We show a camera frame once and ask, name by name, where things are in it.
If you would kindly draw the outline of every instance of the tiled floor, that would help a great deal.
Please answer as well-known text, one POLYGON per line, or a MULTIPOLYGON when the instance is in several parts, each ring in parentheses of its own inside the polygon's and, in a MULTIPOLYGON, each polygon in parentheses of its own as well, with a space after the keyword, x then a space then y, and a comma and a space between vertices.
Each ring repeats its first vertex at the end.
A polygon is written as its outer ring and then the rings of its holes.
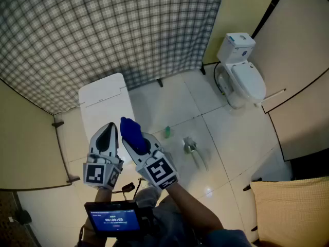
MULTIPOLYGON (((291 170, 284 163, 278 140, 268 115, 247 105, 231 109, 213 82, 214 65, 207 65, 206 76, 192 70, 163 80, 163 88, 151 83, 130 91, 136 121, 142 130, 154 134, 173 156, 180 183, 209 207, 225 228, 244 230, 248 239, 257 239, 252 191, 243 191, 251 180, 289 180, 291 170), (165 138, 164 128, 171 127, 165 138), (182 139, 197 142, 199 154, 183 150, 182 139)), ((65 124, 59 130, 66 165, 73 175, 82 177, 82 163, 88 151, 79 108, 57 116, 65 124)), ((134 163, 124 165, 117 188, 139 174, 134 163)), ((83 204, 93 201, 96 190, 75 182, 73 186, 50 190, 19 192, 22 206, 32 216, 32 228, 43 247, 74 246, 86 219, 83 204)), ((113 200, 123 200, 121 194, 113 200)), ((109 239, 106 246, 112 246, 109 239)))

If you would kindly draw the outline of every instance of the white floor tile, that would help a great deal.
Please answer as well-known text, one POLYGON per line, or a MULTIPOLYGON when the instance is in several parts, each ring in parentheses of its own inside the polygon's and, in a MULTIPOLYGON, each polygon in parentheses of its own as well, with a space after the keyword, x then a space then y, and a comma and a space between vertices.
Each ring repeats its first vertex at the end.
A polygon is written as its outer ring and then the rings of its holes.
POLYGON ((219 217, 224 228, 244 230, 239 209, 229 183, 203 196, 199 201, 219 217))
POLYGON ((180 184, 194 197, 202 197, 228 182, 221 158, 201 116, 171 127, 168 139, 165 138, 164 131, 154 135, 164 150, 171 153, 180 176, 180 184), (208 171, 198 154, 195 154, 195 158, 199 167, 192 155, 184 152, 183 138, 188 136, 197 143, 199 152, 208 165, 208 171))
POLYGON ((22 208, 33 222, 81 227, 87 218, 74 186, 18 192, 22 208))
POLYGON ((76 246, 79 241, 80 227, 48 227, 49 240, 55 247, 76 246))
POLYGON ((252 166, 278 143, 268 115, 252 104, 239 110, 226 105, 203 117, 229 180, 252 166))
POLYGON ((180 74, 129 92, 136 121, 143 132, 155 133, 200 115, 180 74))
POLYGON ((200 70, 191 70, 181 74, 202 114, 227 104, 226 97, 221 94, 214 81, 215 65, 205 66, 206 75, 203 75, 200 70))
POLYGON ((48 233, 50 232, 50 230, 48 230, 48 226, 40 224, 37 225, 33 221, 32 223, 30 223, 30 226, 42 247, 55 247, 55 245, 53 245, 49 239, 48 233))
POLYGON ((262 178, 263 181, 289 181, 287 172, 286 166, 278 163, 277 151, 273 148, 261 160, 230 182, 249 241, 258 239, 258 232, 251 231, 257 226, 256 206, 252 190, 243 191, 243 189, 258 178, 262 178))
POLYGON ((63 131, 67 160, 71 162, 86 157, 89 143, 84 131, 80 108, 73 108, 62 113, 62 119, 64 124, 59 128, 63 131))

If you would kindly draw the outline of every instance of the toilet lid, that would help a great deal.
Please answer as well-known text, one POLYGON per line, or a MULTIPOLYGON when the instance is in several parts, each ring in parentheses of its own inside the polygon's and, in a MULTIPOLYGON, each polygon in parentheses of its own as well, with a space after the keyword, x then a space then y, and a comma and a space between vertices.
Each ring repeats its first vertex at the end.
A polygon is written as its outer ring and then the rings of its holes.
POLYGON ((246 62, 232 67, 232 73, 241 88, 252 98, 262 100, 266 95, 264 80, 255 66, 246 62))

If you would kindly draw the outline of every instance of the white lid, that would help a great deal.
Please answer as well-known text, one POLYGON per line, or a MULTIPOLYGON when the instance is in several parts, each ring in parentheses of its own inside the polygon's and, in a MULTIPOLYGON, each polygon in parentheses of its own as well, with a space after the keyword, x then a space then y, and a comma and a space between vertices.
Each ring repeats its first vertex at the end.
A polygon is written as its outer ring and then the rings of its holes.
POLYGON ((233 66, 232 73, 241 88, 251 98, 256 100, 263 100, 265 98, 266 86, 264 80, 252 63, 246 62, 233 66))
POLYGON ((227 33, 226 37, 235 47, 252 47, 256 45, 255 40, 248 33, 227 33))
POLYGON ((87 107, 121 94, 123 87, 125 87, 123 75, 121 73, 112 74, 80 88, 79 103, 85 103, 87 107))

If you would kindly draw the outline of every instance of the timer display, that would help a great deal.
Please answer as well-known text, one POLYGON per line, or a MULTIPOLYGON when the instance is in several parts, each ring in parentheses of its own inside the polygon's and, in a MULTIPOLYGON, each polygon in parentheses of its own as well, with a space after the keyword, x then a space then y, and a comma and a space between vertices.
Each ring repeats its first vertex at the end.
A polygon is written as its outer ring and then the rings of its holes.
POLYGON ((92 219, 99 231, 135 231, 139 225, 135 211, 91 211, 92 219))

